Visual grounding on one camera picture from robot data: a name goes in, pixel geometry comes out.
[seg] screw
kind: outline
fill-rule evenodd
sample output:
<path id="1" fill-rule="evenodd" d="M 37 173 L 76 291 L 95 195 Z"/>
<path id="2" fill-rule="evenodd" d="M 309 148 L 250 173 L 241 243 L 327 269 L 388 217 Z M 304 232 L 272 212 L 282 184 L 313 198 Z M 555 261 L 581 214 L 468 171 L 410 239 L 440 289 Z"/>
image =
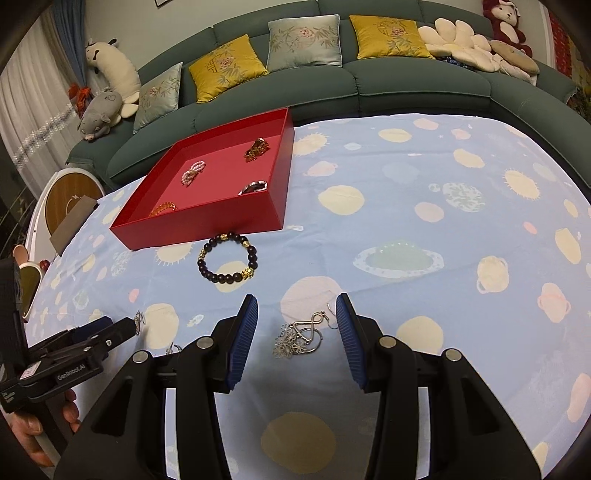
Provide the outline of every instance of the screw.
<path id="1" fill-rule="evenodd" d="M 143 350 L 135 352 L 131 359 L 137 364 L 143 364 L 148 359 L 148 352 L 145 352 Z"/>
<path id="2" fill-rule="evenodd" d="M 449 350 L 446 350 L 445 356 L 448 360 L 451 360 L 452 362 L 457 362 L 458 360 L 462 359 L 462 354 L 455 348 L 450 348 Z"/>
<path id="3" fill-rule="evenodd" d="M 396 339 L 390 335 L 384 335 L 379 339 L 379 344 L 384 348 L 392 348 L 396 346 Z"/>
<path id="4" fill-rule="evenodd" d="M 206 349 L 213 346 L 213 338 L 201 337 L 201 338 L 197 339 L 197 346 L 202 350 L 206 350 Z"/>

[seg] black beaded bracelet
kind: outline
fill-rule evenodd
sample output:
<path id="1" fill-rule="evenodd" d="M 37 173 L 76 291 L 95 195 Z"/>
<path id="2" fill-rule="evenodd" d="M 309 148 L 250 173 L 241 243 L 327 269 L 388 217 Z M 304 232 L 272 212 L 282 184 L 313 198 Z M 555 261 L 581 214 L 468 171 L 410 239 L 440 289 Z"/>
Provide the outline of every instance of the black beaded bracelet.
<path id="1" fill-rule="evenodd" d="M 236 272 L 234 275 L 218 275 L 207 269 L 207 265 L 205 264 L 205 255 L 212 251 L 213 247 L 228 240 L 234 240 L 237 244 L 241 244 L 244 248 L 246 248 L 246 251 L 248 252 L 248 268 L 245 268 L 241 272 Z M 248 242 L 248 238 L 246 238 L 244 235 L 238 235 L 237 233 L 229 232 L 222 233 L 221 235 L 210 238 L 209 242 L 203 245 L 203 248 L 199 253 L 197 266 L 199 267 L 201 275 L 209 281 L 214 283 L 219 282 L 232 284 L 234 282 L 246 280 L 247 278 L 252 278 L 255 274 L 255 270 L 258 268 L 258 263 L 256 263 L 257 260 L 258 258 L 256 256 L 256 248 Z"/>

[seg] throw pillow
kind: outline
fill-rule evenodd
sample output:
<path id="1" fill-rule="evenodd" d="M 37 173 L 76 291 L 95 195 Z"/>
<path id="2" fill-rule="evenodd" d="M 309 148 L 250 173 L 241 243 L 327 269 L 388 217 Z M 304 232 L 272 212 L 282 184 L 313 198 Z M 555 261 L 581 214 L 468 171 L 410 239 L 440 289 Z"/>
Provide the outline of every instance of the throw pillow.
<path id="1" fill-rule="evenodd" d="M 197 86 L 197 103 L 209 102 L 236 85 L 268 73 L 252 49 L 248 35 L 207 53 L 189 71 Z"/>
<path id="2" fill-rule="evenodd" d="M 414 20 L 361 15 L 350 15 L 349 18 L 357 35 L 359 60 L 388 56 L 434 59 Z"/>
<path id="3" fill-rule="evenodd" d="M 306 65 L 343 66 L 338 15 L 282 18 L 269 22 L 267 70 Z"/>
<path id="4" fill-rule="evenodd" d="M 511 65 L 520 68 L 524 72 L 530 75 L 538 75 L 540 73 L 538 64 L 513 45 L 500 40 L 491 40 L 491 47 L 495 53 L 498 53 Z"/>
<path id="5" fill-rule="evenodd" d="M 139 108 L 135 114 L 134 134 L 141 128 L 178 109 L 183 62 L 170 67 L 139 89 Z"/>

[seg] decoration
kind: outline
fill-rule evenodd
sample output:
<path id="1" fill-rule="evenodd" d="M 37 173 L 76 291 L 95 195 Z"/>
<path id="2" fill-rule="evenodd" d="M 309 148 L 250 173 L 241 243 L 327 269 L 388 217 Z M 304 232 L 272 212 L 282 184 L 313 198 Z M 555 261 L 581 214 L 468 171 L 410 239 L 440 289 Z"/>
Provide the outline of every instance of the decoration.
<path id="1" fill-rule="evenodd" d="M 94 42 L 86 47 L 86 61 L 105 76 L 111 89 L 118 92 L 123 99 L 121 117 L 134 116 L 139 106 L 139 89 L 142 83 L 134 64 L 116 47 L 117 39 L 108 43 Z"/>
<path id="2" fill-rule="evenodd" d="M 252 147 L 244 154 L 244 158 L 247 163 L 256 160 L 257 157 L 263 155 L 270 148 L 269 143 L 264 138 L 257 138 L 252 144 Z"/>
<path id="3" fill-rule="evenodd" d="M 492 23 L 495 40 L 503 41 L 521 50 L 528 57 L 534 54 L 525 45 L 525 34 L 519 30 L 519 10 L 513 2 L 505 0 L 482 0 L 483 14 Z"/>
<path id="4" fill-rule="evenodd" d="M 245 268 L 241 272 L 236 272 L 233 275 L 217 275 L 213 272 L 210 272 L 207 269 L 207 265 L 205 264 L 205 255 L 212 251 L 213 247 L 216 245 L 228 240 L 234 240 L 237 244 L 242 244 L 242 246 L 246 248 L 246 251 L 248 252 L 248 268 Z M 258 263 L 256 262 L 257 260 L 258 258 L 256 256 L 256 248 L 248 242 L 248 238 L 243 235 L 240 236 L 234 232 L 229 232 L 222 233 L 221 235 L 210 238 L 209 243 L 203 245 L 203 249 L 199 254 L 199 260 L 197 260 L 197 266 L 199 267 L 201 275 L 209 281 L 213 283 L 220 282 L 232 284 L 234 282 L 241 282 L 242 280 L 252 278 L 255 274 L 255 270 L 258 268 Z"/>
<path id="5" fill-rule="evenodd" d="M 183 173 L 183 176 L 181 178 L 181 183 L 183 185 L 185 185 L 186 187 L 188 187 L 189 185 L 191 185 L 191 182 L 194 180 L 194 178 L 199 175 L 203 169 L 205 168 L 205 162 L 202 161 L 198 161 L 195 162 L 190 169 L 188 169 L 185 173 Z"/>

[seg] curtain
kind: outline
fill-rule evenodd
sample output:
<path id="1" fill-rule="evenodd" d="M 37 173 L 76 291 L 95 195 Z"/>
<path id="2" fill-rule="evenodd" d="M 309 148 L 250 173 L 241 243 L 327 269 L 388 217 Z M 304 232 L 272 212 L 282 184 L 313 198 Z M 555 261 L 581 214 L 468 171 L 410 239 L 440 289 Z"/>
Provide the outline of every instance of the curtain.
<path id="1" fill-rule="evenodd" d="M 68 88 L 38 19 L 0 74 L 0 135 L 36 198 L 80 141 Z"/>
<path id="2" fill-rule="evenodd" d="M 80 87 L 86 86 L 85 0 L 54 0 L 51 13 Z"/>
<path id="3" fill-rule="evenodd" d="M 43 34 L 47 39 L 47 43 L 49 44 L 49 48 L 51 53 L 53 54 L 53 58 L 56 61 L 57 67 L 66 77 L 66 80 L 69 84 L 72 83 L 79 83 L 74 70 L 72 69 L 72 65 L 70 64 L 70 60 L 66 55 L 66 51 L 64 50 L 63 45 L 61 44 L 60 36 L 57 31 L 56 21 L 51 14 L 50 9 L 45 10 L 41 16 L 41 27 L 43 28 Z"/>

